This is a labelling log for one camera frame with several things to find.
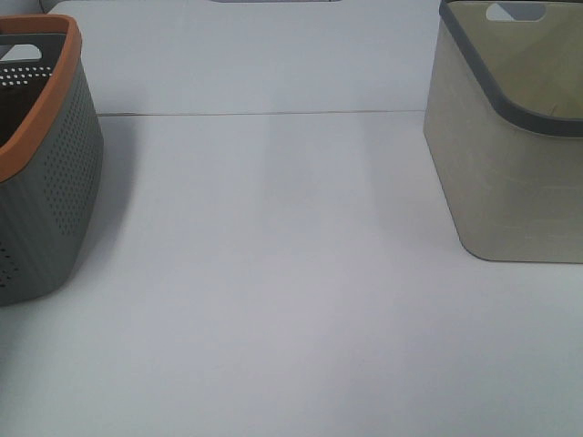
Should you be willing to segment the beige basket grey rim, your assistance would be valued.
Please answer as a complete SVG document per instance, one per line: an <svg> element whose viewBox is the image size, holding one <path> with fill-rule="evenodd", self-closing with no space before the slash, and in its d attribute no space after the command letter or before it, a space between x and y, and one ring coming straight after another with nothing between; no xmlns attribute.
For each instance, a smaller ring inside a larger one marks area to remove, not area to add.
<svg viewBox="0 0 583 437"><path fill-rule="evenodd" d="M494 261L582 260L582 4L439 5L424 136L457 235Z"/></svg>

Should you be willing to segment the grey perforated basket orange rim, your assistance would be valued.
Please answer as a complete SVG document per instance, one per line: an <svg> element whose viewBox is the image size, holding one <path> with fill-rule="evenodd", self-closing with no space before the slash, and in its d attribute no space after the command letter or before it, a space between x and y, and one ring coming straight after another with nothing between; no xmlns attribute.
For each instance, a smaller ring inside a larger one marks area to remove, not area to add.
<svg viewBox="0 0 583 437"><path fill-rule="evenodd" d="M36 102L1 146L1 304L38 299L74 268L99 189L104 138L69 15L4 15L1 42L38 59L1 63L1 89Z"/></svg>

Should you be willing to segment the brown towel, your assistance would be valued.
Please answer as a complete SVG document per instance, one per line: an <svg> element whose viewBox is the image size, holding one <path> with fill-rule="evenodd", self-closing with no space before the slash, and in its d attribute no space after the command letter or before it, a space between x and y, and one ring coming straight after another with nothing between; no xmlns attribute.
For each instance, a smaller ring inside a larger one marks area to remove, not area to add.
<svg viewBox="0 0 583 437"><path fill-rule="evenodd" d="M39 92L27 87L6 87L1 89L1 146L3 146L20 126Z"/></svg>

